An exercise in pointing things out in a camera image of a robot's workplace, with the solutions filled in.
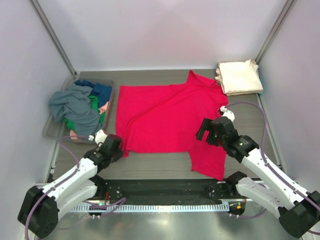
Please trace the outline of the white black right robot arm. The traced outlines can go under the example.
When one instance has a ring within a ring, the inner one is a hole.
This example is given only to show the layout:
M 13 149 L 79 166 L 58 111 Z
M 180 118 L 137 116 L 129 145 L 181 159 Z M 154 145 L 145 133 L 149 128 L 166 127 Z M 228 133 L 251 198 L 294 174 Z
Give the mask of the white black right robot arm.
M 266 186 L 262 186 L 238 171 L 230 175 L 225 192 L 231 198 L 249 198 L 272 213 L 282 228 L 294 238 L 301 238 L 320 221 L 320 193 L 310 192 L 287 176 L 263 153 L 249 136 L 239 135 L 232 120 L 226 116 L 214 120 L 204 118 L 196 133 L 202 140 L 223 148 L 227 155 L 254 172 Z

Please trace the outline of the magenta red t-shirt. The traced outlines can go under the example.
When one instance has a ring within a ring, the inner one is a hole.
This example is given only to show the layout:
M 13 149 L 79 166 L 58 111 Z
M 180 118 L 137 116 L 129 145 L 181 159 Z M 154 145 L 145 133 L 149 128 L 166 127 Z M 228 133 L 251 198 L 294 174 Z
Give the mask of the magenta red t-shirt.
M 197 140 L 203 119 L 216 119 L 228 97 L 213 79 L 189 71 L 182 84 L 119 88 L 115 131 L 124 157 L 187 152 L 192 171 L 221 181 L 227 154 Z

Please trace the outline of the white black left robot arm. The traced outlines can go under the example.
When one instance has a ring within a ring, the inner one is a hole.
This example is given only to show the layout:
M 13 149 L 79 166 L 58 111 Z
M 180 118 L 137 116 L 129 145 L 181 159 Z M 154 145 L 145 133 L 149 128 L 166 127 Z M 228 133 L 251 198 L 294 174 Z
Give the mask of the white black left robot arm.
M 87 136 L 96 147 L 76 159 L 73 168 L 51 183 L 32 186 L 25 194 L 17 220 L 24 225 L 24 238 L 29 233 L 46 238 L 58 225 L 59 220 L 73 207 L 94 198 L 101 200 L 107 185 L 99 173 L 123 156 L 122 139 L 99 130 Z

